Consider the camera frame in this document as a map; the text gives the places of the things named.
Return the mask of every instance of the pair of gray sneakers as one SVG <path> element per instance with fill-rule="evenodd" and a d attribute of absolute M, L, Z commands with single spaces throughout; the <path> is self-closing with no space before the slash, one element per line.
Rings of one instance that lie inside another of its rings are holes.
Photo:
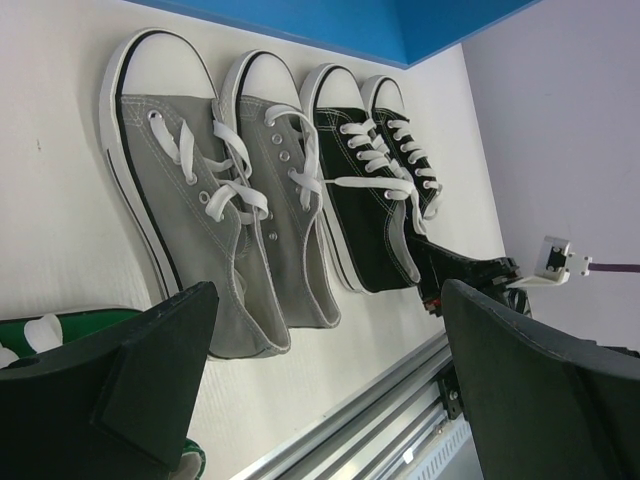
<path fill-rule="evenodd" d="M 100 94 L 103 149 L 163 293 L 216 285 L 221 358 L 286 353 L 287 327 L 340 316 L 316 221 L 315 131 L 282 94 L 293 86 L 297 99 L 286 66 L 291 84 L 271 82 L 261 57 L 282 64 L 245 55 L 220 98 L 189 42 L 147 29 L 118 47 Z"/>

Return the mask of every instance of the white vent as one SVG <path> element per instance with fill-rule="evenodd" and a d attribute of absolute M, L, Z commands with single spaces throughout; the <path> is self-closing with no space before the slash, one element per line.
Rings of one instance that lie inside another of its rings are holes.
<path fill-rule="evenodd" d="M 426 457 L 411 473 L 409 480 L 435 480 L 458 450 L 471 437 L 471 427 L 461 416 L 442 427 L 441 433 L 427 447 Z"/>

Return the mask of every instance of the metal eyelet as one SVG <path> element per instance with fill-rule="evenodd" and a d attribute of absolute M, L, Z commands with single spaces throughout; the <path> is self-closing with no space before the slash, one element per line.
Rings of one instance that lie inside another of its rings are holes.
<path fill-rule="evenodd" d="M 149 110 L 147 113 L 147 118 L 149 120 L 155 120 L 156 118 L 162 118 L 162 114 L 157 110 Z"/>

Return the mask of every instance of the blue panel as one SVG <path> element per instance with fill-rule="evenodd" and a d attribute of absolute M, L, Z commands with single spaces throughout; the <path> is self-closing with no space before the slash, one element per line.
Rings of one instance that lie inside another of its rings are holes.
<path fill-rule="evenodd" d="M 396 0 L 406 58 L 426 57 L 540 0 Z"/>
<path fill-rule="evenodd" d="M 131 0 L 406 68 L 396 0 Z"/>

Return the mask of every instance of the table surface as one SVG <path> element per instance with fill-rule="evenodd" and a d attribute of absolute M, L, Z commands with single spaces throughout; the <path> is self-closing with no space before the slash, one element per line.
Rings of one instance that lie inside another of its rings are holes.
<path fill-rule="evenodd" d="M 0 9 L 0 318 L 145 309 L 160 299 L 106 168 L 97 122 L 112 51 L 148 26 L 185 35 L 218 88 L 234 59 L 254 48 L 280 55 L 298 86 L 324 62 L 347 66 L 360 81 L 392 75 L 445 185 L 431 238 L 476 257 L 504 253 L 459 47 L 401 71 L 120 0 L 14 1 Z M 292 350 L 280 358 L 207 362 L 189 433 L 206 450 L 207 479 L 227 479 L 299 435 L 442 330 L 415 289 L 353 294 L 329 270 L 339 328 L 292 331 Z"/>

